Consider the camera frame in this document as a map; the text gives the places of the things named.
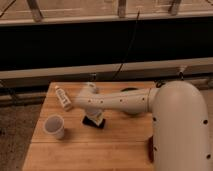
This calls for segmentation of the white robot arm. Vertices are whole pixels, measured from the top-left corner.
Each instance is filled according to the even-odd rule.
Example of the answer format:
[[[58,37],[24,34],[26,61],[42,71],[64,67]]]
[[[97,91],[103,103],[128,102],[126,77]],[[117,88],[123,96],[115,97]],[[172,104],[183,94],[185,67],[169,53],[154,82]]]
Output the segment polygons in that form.
[[[154,171],[211,171],[207,105],[202,93],[188,82],[109,94],[97,94],[88,84],[74,103],[85,109],[151,113]]]

